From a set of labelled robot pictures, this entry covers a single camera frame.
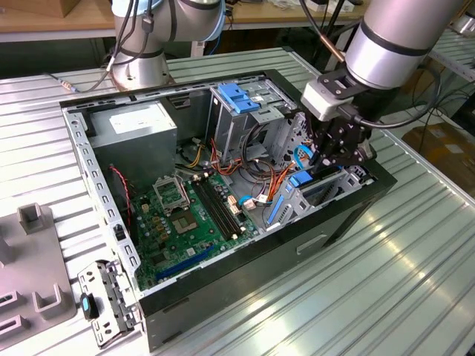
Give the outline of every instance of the sticker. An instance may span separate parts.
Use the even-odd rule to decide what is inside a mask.
[[[138,111],[130,113],[118,113],[109,119],[112,128],[116,134],[123,134],[129,131],[139,130],[141,128],[150,128],[152,126],[161,128],[168,120],[160,108],[156,105],[150,105]]]
[[[441,139],[442,137],[447,136],[445,132],[440,130],[439,128],[430,128],[429,131],[438,139]]]
[[[445,147],[453,154],[463,154],[463,150],[458,145],[445,145]]]

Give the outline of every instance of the open computer tower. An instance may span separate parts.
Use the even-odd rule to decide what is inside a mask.
[[[275,70],[62,103],[114,258],[79,274],[99,347],[149,349],[342,237],[396,180],[312,171],[300,92]]]

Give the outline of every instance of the ram slot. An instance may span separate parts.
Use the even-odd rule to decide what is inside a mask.
[[[223,202],[221,202],[214,189],[209,187],[207,182],[196,182],[193,183],[193,186],[201,203],[219,228],[224,239],[228,241],[232,239],[233,234],[239,234],[239,225],[233,219],[231,213],[228,212]]]

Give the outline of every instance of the metal table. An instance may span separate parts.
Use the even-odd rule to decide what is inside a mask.
[[[169,62],[178,82],[276,68],[302,89],[314,74],[282,49]],[[61,73],[79,87],[99,70]],[[110,81],[96,93],[112,92]],[[78,271],[108,250],[45,76],[0,81],[0,214],[49,205],[78,302]],[[157,355],[464,355],[475,341],[475,202],[390,133],[378,161],[397,185],[335,245],[273,280]],[[2,356],[143,355],[137,330],[102,352],[82,312]]]
[[[445,30],[429,56],[463,79],[469,82],[475,80],[475,38],[469,39],[452,30]]]

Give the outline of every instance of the gray tray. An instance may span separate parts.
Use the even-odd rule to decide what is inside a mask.
[[[76,314],[53,215],[30,204],[0,218],[0,351]]]

